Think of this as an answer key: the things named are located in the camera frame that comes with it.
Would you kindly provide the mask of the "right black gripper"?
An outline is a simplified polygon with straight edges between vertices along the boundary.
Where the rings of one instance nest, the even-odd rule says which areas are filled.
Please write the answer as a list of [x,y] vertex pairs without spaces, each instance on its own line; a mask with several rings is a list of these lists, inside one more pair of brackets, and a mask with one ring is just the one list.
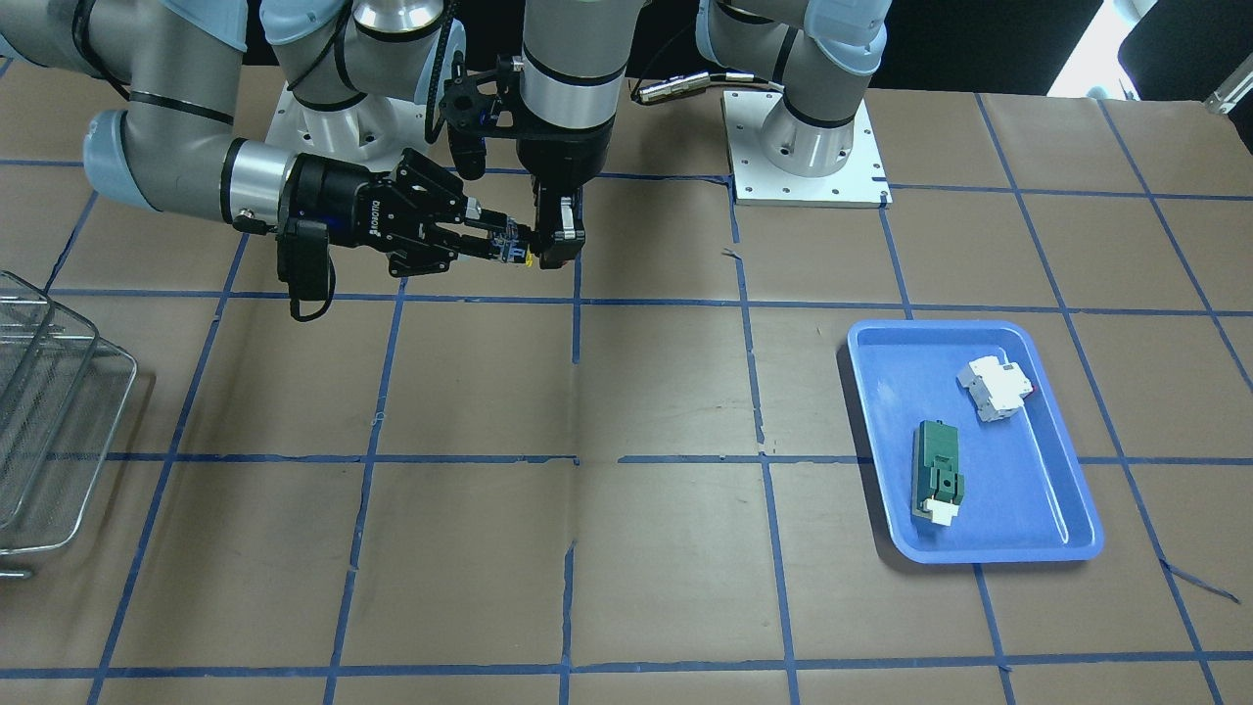
[[[464,223],[489,238],[447,229]],[[440,273],[449,260],[510,262],[502,242],[533,240],[533,229],[479,198],[466,198],[464,183],[415,149],[403,149],[390,172],[326,157],[299,155],[288,179],[288,215],[325,227],[331,245],[371,247],[388,254],[395,277]]]

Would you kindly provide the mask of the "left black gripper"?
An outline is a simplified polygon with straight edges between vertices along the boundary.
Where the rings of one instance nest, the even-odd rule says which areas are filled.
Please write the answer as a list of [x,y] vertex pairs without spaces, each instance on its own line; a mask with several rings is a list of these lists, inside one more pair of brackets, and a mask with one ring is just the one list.
[[535,225],[530,250],[538,265],[563,267],[563,260],[580,255],[586,232],[581,195],[573,193],[600,174],[610,140],[610,131],[596,131],[576,140],[524,139],[516,143],[520,165],[533,175]]

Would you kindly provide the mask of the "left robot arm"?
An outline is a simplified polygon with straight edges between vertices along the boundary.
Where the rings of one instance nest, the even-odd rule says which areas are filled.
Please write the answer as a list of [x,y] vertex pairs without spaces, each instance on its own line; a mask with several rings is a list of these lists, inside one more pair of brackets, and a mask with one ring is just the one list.
[[888,40],[887,1],[698,1],[685,26],[698,58],[685,75],[672,43],[640,60],[644,1],[529,1],[521,53],[507,88],[516,120],[535,125],[516,143],[533,175],[533,255],[545,269],[585,244],[581,188],[606,162],[621,96],[649,106],[713,83],[773,93],[747,140],[762,165],[792,180],[833,177],[856,152],[856,119]]

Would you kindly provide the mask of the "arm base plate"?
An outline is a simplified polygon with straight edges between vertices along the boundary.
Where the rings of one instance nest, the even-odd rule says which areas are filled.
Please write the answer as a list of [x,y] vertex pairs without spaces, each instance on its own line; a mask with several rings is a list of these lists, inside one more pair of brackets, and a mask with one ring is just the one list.
[[385,95],[366,95],[340,111],[316,111],[282,90],[264,143],[390,172],[406,148],[427,155],[425,109]]
[[886,209],[893,197],[871,123],[822,128],[797,120],[777,91],[724,91],[725,148],[736,202],[748,207]]

